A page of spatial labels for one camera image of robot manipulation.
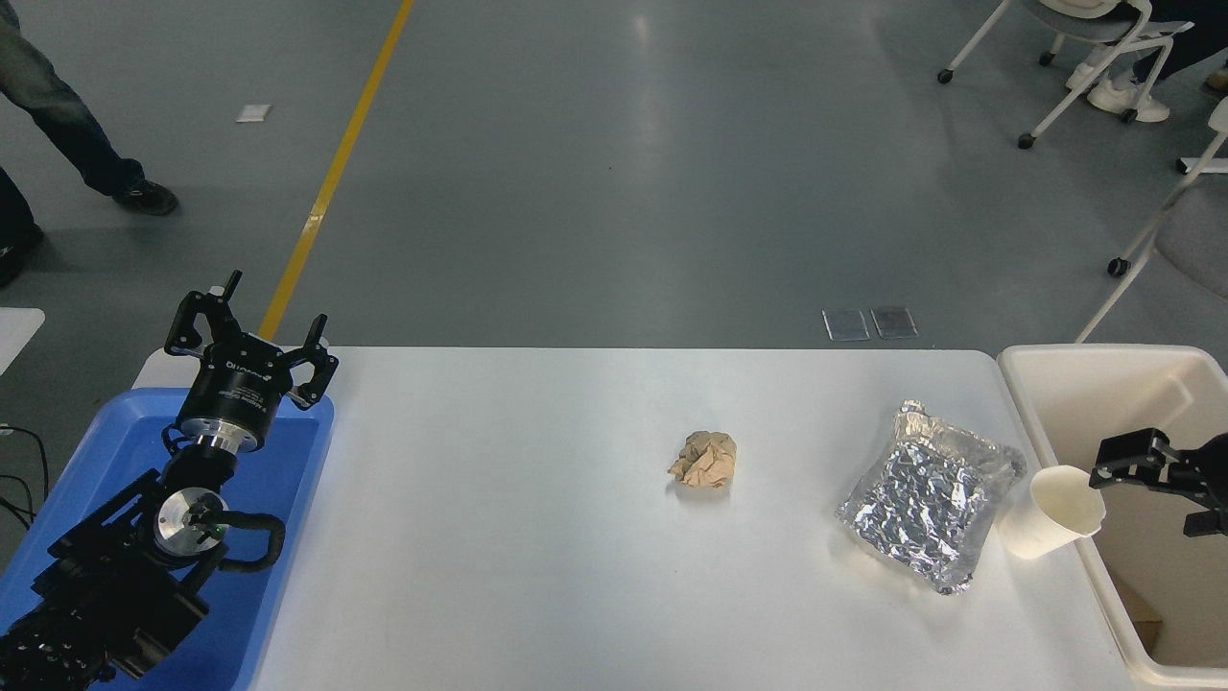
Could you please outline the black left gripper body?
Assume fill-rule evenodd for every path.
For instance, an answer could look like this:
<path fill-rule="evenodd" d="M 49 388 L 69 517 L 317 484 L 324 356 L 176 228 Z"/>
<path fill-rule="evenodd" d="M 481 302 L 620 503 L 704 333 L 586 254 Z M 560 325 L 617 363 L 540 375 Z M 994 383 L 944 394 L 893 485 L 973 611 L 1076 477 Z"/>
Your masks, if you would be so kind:
<path fill-rule="evenodd" d="M 239 336 L 203 350 L 201 367 L 179 412 L 179 430 L 206 420 L 226 421 L 251 437 L 265 437 L 289 392 L 282 350 L 259 338 Z"/>

